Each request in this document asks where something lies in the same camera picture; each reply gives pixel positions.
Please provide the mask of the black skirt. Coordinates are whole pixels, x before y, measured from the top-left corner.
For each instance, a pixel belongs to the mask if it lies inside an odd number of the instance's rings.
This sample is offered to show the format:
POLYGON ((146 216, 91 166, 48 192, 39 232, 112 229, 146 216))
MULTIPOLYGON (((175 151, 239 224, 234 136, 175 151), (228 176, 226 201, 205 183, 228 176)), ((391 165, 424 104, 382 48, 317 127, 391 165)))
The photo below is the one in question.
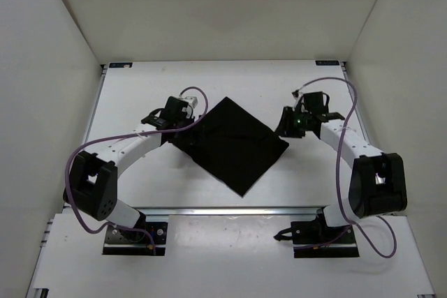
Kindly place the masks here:
POLYGON ((169 143, 241 197, 289 147, 229 97, 169 143))

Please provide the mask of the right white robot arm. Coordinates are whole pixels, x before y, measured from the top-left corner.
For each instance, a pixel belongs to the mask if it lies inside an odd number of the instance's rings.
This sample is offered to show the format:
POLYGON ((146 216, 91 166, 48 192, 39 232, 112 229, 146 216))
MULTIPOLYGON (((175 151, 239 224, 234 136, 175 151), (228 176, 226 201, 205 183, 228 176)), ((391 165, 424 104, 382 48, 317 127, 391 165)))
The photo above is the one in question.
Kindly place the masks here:
POLYGON ((346 197, 342 196, 341 181, 337 180, 337 204, 318 209, 312 221, 293 221, 275 239, 317 248, 337 241, 363 218, 405 210, 402 157, 387 154, 357 135, 346 125, 345 117, 329 111, 330 97, 326 93, 294 91, 293 97, 295 105, 283 109, 276 134, 301 138, 312 132, 336 151, 337 164, 345 162, 350 167, 351 178, 346 197))

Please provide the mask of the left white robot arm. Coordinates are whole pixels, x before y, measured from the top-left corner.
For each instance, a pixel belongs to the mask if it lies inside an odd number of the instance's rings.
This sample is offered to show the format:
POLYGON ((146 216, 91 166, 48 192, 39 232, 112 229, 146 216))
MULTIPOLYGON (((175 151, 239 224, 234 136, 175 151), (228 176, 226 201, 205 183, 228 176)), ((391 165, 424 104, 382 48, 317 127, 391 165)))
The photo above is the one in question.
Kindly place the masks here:
POLYGON ((146 216, 119 200, 118 179, 146 154, 195 126, 199 122, 194 116, 197 104, 195 96, 171 96, 164 107, 150 112, 129 134, 105 138, 106 148, 87 151, 100 142, 95 140, 71 154, 66 164, 64 201, 86 232, 97 234, 100 230, 91 229, 83 215, 116 229, 133 243, 154 242, 146 229, 146 216))

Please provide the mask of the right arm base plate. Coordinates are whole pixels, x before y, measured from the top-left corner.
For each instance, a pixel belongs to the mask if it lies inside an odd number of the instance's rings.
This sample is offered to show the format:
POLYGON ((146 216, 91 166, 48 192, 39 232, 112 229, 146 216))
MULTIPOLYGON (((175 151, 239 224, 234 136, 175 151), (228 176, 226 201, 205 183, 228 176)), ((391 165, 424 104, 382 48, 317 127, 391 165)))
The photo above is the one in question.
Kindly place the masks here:
POLYGON ((295 259, 358 258, 356 237, 351 225, 328 228, 313 221, 291 222, 295 259))

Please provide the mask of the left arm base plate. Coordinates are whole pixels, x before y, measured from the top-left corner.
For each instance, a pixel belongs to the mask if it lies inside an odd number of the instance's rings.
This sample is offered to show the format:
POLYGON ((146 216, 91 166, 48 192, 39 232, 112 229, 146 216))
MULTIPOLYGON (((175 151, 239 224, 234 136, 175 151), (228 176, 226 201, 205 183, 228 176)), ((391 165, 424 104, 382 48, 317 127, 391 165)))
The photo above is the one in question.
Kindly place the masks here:
POLYGON ((146 231, 150 233, 155 246, 146 234, 125 232, 108 227, 103 244, 104 255, 164 256, 168 222, 147 221, 146 231))

